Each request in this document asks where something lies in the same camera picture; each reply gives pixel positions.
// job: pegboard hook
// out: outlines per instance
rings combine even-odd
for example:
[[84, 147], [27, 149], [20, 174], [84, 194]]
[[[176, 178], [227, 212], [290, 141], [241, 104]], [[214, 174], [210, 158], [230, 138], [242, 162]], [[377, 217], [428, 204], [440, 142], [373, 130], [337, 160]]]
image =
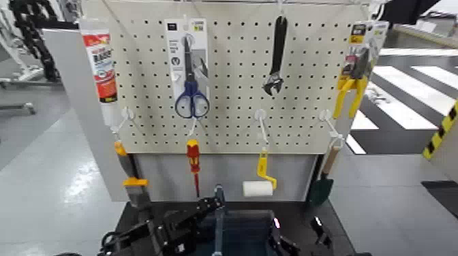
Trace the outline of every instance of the pegboard hook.
[[194, 135], [194, 129], [196, 128], [196, 125], [197, 125], [197, 118], [193, 117], [191, 129], [189, 130], [189, 133], [187, 134], [186, 137], [191, 137]]
[[119, 134], [119, 130], [121, 130], [121, 128], [124, 126], [127, 120], [134, 123], [135, 113], [132, 110], [130, 110], [129, 107], [124, 107], [122, 109], [121, 116], [123, 117], [123, 120], [121, 121], [121, 123], [118, 126], [110, 127], [111, 131], [114, 134]]
[[331, 118], [331, 112], [329, 110], [321, 111], [318, 117], [318, 119], [321, 122], [326, 122], [329, 126], [329, 129], [331, 129], [331, 131], [329, 132], [329, 135], [331, 137], [331, 143], [329, 144], [329, 148], [332, 148], [334, 144], [339, 140], [339, 146], [337, 147], [338, 149], [341, 149], [344, 147], [344, 137], [342, 134], [337, 132], [334, 125], [330, 122], [330, 118]]
[[261, 132], [262, 132], [262, 139], [266, 142], [266, 144], [269, 144], [269, 141], [267, 140], [267, 134], [266, 134], [266, 129], [264, 128], [264, 119], [267, 117], [267, 113], [263, 109], [256, 110], [254, 112], [254, 118], [259, 121], [260, 126], [261, 126]]

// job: yellow pliers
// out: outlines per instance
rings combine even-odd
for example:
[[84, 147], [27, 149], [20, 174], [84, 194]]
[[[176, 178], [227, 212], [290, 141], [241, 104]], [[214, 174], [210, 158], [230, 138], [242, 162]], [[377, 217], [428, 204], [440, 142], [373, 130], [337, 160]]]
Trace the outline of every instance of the yellow pliers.
[[356, 89], [356, 97], [352, 102], [348, 116], [350, 118], [354, 118], [356, 111], [359, 108], [359, 104], [363, 99], [364, 91], [367, 87], [368, 80], [365, 72], [369, 65], [369, 49], [364, 48], [363, 53], [354, 64], [349, 77], [346, 79], [342, 79], [341, 77], [337, 83], [339, 94], [337, 96], [337, 101], [335, 102], [335, 109], [333, 114], [334, 119], [339, 118], [342, 111], [342, 106], [344, 104], [345, 96], [351, 89]]

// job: scissors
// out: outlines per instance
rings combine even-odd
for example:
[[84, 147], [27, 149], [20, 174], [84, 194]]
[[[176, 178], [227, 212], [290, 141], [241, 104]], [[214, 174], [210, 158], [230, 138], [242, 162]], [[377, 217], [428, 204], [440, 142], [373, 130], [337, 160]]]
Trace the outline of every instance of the scissors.
[[210, 102], [199, 90], [199, 85], [194, 77], [191, 50], [187, 37], [184, 37], [185, 45], [185, 91], [181, 93], [175, 102], [175, 111], [183, 118], [200, 118], [210, 110]]

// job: gray panel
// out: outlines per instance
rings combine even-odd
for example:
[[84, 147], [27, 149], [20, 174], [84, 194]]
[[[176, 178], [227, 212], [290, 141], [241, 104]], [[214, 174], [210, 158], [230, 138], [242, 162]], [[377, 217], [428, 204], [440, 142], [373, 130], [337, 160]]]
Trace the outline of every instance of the gray panel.
[[[244, 180], [256, 176], [257, 155], [201, 155], [200, 194], [211, 196], [223, 185], [228, 201], [301, 201], [308, 187], [315, 155], [270, 155], [267, 175], [278, 180], [273, 197], [243, 197]], [[185, 155], [137, 154], [140, 169], [149, 179], [153, 201], [195, 201], [194, 178]]]
[[80, 32], [44, 29], [44, 37], [111, 199], [127, 201], [127, 195], [121, 186], [126, 175], [116, 156], [114, 138], [103, 122], [92, 71]]

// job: wooden handle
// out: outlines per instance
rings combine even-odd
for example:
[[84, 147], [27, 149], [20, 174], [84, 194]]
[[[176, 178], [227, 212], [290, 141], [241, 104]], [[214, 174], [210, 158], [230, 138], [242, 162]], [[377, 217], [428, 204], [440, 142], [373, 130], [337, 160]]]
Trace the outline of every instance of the wooden handle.
[[329, 152], [328, 159], [326, 160], [326, 163], [323, 166], [322, 173], [328, 175], [331, 172], [331, 168], [334, 164], [335, 158], [337, 156], [337, 153], [340, 151], [340, 148], [333, 146], [331, 148], [331, 151]]

